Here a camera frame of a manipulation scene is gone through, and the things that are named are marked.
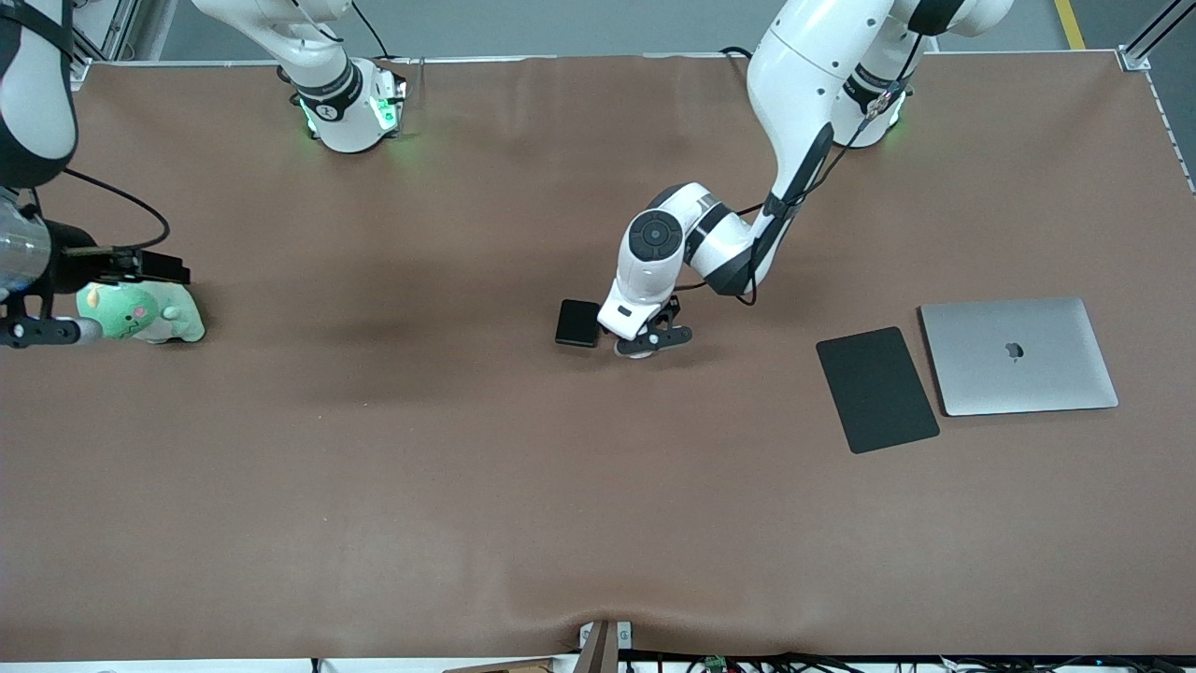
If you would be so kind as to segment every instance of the yellow floor stripe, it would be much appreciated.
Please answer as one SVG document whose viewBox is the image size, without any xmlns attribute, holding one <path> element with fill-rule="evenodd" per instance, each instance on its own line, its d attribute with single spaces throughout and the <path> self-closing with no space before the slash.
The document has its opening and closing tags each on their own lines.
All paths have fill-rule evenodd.
<svg viewBox="0 0 1196 673">
<path fill-rule="evenodd" d="M 1075 12 L 1072 11 L 1072 0 L 1055 0 L 1055 10 L 1058 11 L 1058 20 L 1063 24 L 1067 45 L 1072 49 L 1087 49 L 1084 35 L 1080 33 L 1080 24 L 1075 20 Z"/>
</svg>

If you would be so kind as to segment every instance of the green plush toy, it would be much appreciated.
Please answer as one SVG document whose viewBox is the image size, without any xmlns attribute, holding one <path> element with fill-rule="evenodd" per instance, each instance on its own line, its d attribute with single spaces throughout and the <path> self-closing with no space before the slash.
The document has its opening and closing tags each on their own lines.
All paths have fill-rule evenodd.
<svg viewBox="0 0 1196 673">
<path fill-rule="evenodd" d="M 99 322 L 105 339 L 199 342 L 203 320 L 187 287 L 173 282 L 91 282 L 75 294 L 79 317 Z"/>
</svg>

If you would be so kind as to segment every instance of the black phone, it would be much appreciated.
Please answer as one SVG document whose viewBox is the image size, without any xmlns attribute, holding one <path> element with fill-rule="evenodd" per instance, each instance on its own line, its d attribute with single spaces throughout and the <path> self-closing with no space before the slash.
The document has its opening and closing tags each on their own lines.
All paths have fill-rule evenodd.
<svg viewBox="0 0 1196 673">
<path fill-rule="evenodd" d="M 556 318 L 556 343 L 593 349 L 598 345 L 598 310 L 593 301 L 565 299 Z"/>
</svg>

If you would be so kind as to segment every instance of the gray floor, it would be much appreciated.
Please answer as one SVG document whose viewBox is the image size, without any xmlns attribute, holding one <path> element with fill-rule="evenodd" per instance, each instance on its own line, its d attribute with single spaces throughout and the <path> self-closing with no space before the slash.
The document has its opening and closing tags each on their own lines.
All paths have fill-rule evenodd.
<svg viewBox="0 0 1196 673">
<path fill-rule="evenodd" d="M 753 48 L 785 0 L 358 0 L 399 56 L 561 56 Z M 353 14 L 335 25 L 352 55 L 378 48 Z M 1066 49 L 1051 0 L 1017 0 L 990 33 L 944 50 Z M 161 60 L 262 59 L 260 47 L 178 0 Z"/>
<path fill-rule="evenodd" d="M 1088 48 L 1113 48 L 1129 42 L 1168 4 L 1164 0 L 1074 0 L 1073 7 Z M 1179 149 L 1185 158 L 1196 158 L 1196 16 L 1189 14 L 1151 53 L 1151 78 Z"/>
</svg>

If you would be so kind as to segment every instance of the wire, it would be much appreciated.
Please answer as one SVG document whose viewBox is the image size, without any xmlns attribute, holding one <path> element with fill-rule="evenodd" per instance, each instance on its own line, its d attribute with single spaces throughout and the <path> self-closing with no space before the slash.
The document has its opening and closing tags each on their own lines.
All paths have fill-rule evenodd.
<svg viewBox="0 0 1196 673">
<path fill-rule="evenodd" d="M 382 41 L 382 37 L 378 36 L 378 31 L 374 30 L 373 24 L 370 23 L 370 19 L 367 19 L 366 16 L 361 12 L 361 7 L 358 7 L 356 1 L 352 2 L 352 5 L 353 5 L 353 11 L 358 13 L 358 17 L 361 19 L 361 23 L 366 24 L 366 27 L 370 29 L 370 35 L 374 36 L 374 42 L 377 42 L 378 48 L 382 49 L 382 55 L 378 57 L 392 59 L 393 56 L 390 55 L 390 49 L 386 49 L 386 44 Z"/>
<path fill-rule="evenodd" d="M 893 82 L 901 84 L 905 79 L 905 75 L 909 73 L 909 67 L 910 65 L 914 63 L 914 57 L 917 55 L 917 49 L 921 45 L 922 45 L 922 33 L 920 32 L 917 33 L 917 37 L 914 38 L 914 47 L 910 48 L 909 56 L 905 57 L 905 65 L 901 67 L 897 78 L 893 79 Z M 847 151 L 852 148 L 852 143 L 854 143 L 860 137 L 860 134 L 864 133 L 864 129 L 867 128 L 869 123 L 872 123 L 872 120 L 865 118 L 864 123 L 861 123 L 860 127 L 855 129 L 855 133 L 852 134 L 852 139 L 843 145 L 843 147 L 838 151 L 838 154 L 835 154 L 835 158 L 830 161 L 830 165 L 828 165 L 826 170 L 823 171 L 822 177 L 819 177 L 817 181 L 814 181 L 813 184 L 811 184 L 800 194 L 798 194 L 797 197 L 793 200 L 794 203 L 805 200 L 806 196 L 813 194 L 814 189 L 818 189 L 819 186 L 823 185 L 823 183 L 826 182 L 826 178 L 830 177 L 831 171 L 834 171 L 835 166 L 838 165 L 838 161 L 842 160 L 843 154 L 847 154 Z M 748 213 L 758 210 L 763 206 L 764 203 L 758 203 L 750 208 L 744 208 L 742 210 L 738 210 L 736 214 L 743 216 Z M 756 299 L 759 293 L 759 287 L 757 287 L 756 283 L 756 269 L 757 269 L 756 253 L 759 251 L 758 244 L 759 244 L 759 238 L 752 239 L 751 253 L 748 256 L 748 273 L 751 277 L 751 298 L 744 299 L 742 294 L 736 295 L 736 299 L 738 299 L 739 302 L 745 306 L 755 306 Z M 822 668 L 818 665 L 813 665 L 813 667 L 819 668 L 819 671 L 822 671 Z M 847 666 L 846 663 L 843 665 L 843 668 L 844 671 L 849 671 L 850 673 L 859 673 L 856 669 L 852 668 L 850 666 Z"/>
<path fill-rule="evenodd" d="M 291 0 L 291 4 L 294 5 L 297 10 L 299 10 L 299 13 L 303 14 L 303 18 L 307 19 L 307 23 L 311 24 L 311 27 L 313 27 L 317 31 L 319 31 L 321 35 L 323 35 L 324 37 L 331 39 L 332 42 L 336 42 L 337 44 L 341 43 L 341 42 L 344 42 L 343 37 L 336 37 L 335 35 L 330 35 L 318 23 L 316 23 L 316 19 L 311 18 L 311 14 L 307 13 L 307 10 L 304 8 L 304 6 L 299 4 L 299 0 Z"/>
<path fill-rule="evenodd" d="M 751 60 L 751 51 L 744 49 L 743 47 L 724 47 L 722 49 L 719 49 L 719 54 L 724 54 L 726 56 L 739 54 L 749 61 Z"/>
<path fill-rule="evenodd" d="M 103 179 L 97 179 L 90 175 L 79 172 L 74 169 L 66 167 L 62 169 L 62 172 L 69 175 L 71 177 L 77 177 L 84 182 L 90 182 L 91 184 L 94 184 L 100 189 L 106 189 L 108 191 L 111 191 L 117 196 L 133 201 L 134 203 L 141 206 L 147 213 L 152 214 L 158 220 L 158 222 L 161 224 L 161 232 L 148 240 L 144 240 L 141 243 L 134 243 L 132 245 L 112 245 L 112 247 L 118 250 L 144 250 L 146 247 L 152 247 L 158 243 L 161 243 L 163 240 L 166 239 L 167 235 L 170 235 L 170 221 L 167 221 L 166 218 L 163 216 L 163 214 L 159 213 L 158 209 L 151 206 L 150 203 L 142 201 L 141 198 L 138 198 L 136 196 L 129 194 L 128 191 L 121 189 L 120 186 L 112 186 L 111 184 L 104 182 Z"/>
<path fill-rule="evenodd" d="M 707 657 L 697 656 L 694 654 L 681 654 L 675 651 L 658 651 L 658 650 L 622 650 L 620 653 L 620 661 L 631 661 L 631 662 L 643 662 L 651 663 L 657 662 L 658 672 L 661 672 L 663 662 L 681 662 L 688 665 L 687 671 L 689 673 L 703 673 L 701 669 L 696 669 L 706 662 Z M 853 667 L 844 661 L 814 655 L 814 654 L 799 654 L 799 653 L 786 653 L 773 656 L 722 656 L 728 665 L 728 671 L 734 669 L 738 666 L 739 669 L 744 669 L 744 665 L 751 665 L 756 667 L 756 671 L 761 673 L 803 673 L 803 672 L 818 672 L 818 673 L 862 673 L 859 668 Z M 1124 656 L 1107 656 L 1107 655 L 1085 655 L 1085 656 L 1049 656 L 1041 657 L 1055 663 L 1037 663 L 1036 659 L 1018 659 L 1018 657 L 999 657 L 996 660 L 986 660 L 977 657 L 952 657 L 956 663 L 959 665 L 959 673 L 974 673 L 981 671 L 988 671 L 993 673 L 1058 673 L 1064 667 L 1069 666 L 1097 666 L 1107 669 L 1128 669 L 1129 673 L 1164 673 L 1164 669 L 1151 666 L 1149 660 L 1155 659 L 1152 656 L 1140 655 L 1133 657 Z M 1178 661 L 1174 662 L 1176 666 L 1191 666 L 1191 657 L 1183 657 L 1183 663 Z M 903 668 L 903 673 L 919 673 L 919 663 L 933 663 L 932 668 L 939 668 L 941 662 L 938 656 L 904 656 L 897 660 L 895 659 L 881 659 L 877 656 L 862 656 L 853 657 L 856 663 L 890 663 L 893 661 L 903 661 L 911 668 Z M 751 669 L 746 669 L 746 673 L 751 673 Z"/>
</svg>

